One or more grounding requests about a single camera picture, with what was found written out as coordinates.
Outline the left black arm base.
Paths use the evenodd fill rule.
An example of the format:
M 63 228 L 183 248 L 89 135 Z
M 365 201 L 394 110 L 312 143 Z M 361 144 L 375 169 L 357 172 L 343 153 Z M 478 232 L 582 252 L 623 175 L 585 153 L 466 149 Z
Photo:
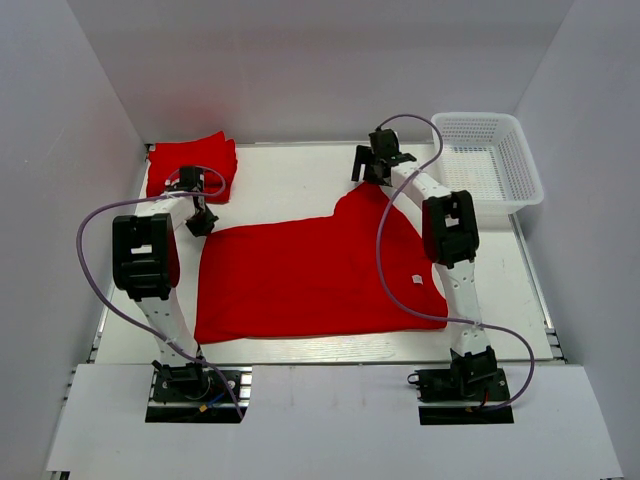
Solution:
M 145 421 L 150 424 L 239 424 L 251 394 L 250 368 L 220 373 L 199 364 L 153 363 Z

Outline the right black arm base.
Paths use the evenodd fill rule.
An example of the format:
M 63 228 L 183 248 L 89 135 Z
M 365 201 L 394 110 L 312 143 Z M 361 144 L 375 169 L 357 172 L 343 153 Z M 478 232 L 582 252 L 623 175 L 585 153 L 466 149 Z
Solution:
M 407 376 L 418 393 L 418 413 L 422 426 L 506 425 L 514 422 L 503 369 L 495 352 L 463 356 L 453 353 L 449 367 L 420 369 Z

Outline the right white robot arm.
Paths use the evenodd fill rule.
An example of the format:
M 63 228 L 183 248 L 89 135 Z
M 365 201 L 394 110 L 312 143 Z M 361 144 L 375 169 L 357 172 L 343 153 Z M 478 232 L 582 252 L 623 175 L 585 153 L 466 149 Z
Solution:
M 433 321 L 437 319 L 402 305 L 389 289 L 383 273 L 383 229 L 395 199 L 404 195 L 420 208 L 423 249 L 444 288 L 449 316 L 439 320 L 459 326 L 450 348 L 451 359 L 493 361 L 495 352 L 482 326 L 475 286 L 479 232 L 471 194 L 466 190 L 453 191 L 427 174 L 426 167 L 413 155 L 400 151 L 393 130 L 379 126 L 369 134 L 369 141 L 368 147 L 356 149 L 352 179 L 394 189 L 376 232 L 376 267 L 385 293 L 405 312 Z

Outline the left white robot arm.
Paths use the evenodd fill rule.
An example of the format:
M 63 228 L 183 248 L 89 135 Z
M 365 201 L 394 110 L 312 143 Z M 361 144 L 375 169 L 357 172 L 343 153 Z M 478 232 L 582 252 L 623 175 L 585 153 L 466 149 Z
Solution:
M 169 176 L 165 191 L 137 215 L 120 215 L 112 223 L 115 286 L 144 314 L 155 331 L 159 365 L 181 368 L 177 387 L 199 399 L 211 387 L 211 374 L 190 359 L 200 347 L 189 331 L 177 297 L 180 261 L 175 231 L 184 226 L 192 236 L 210 234 L 218 217 L 205 199 L 205 174 L 200 166 L 185 166 Z

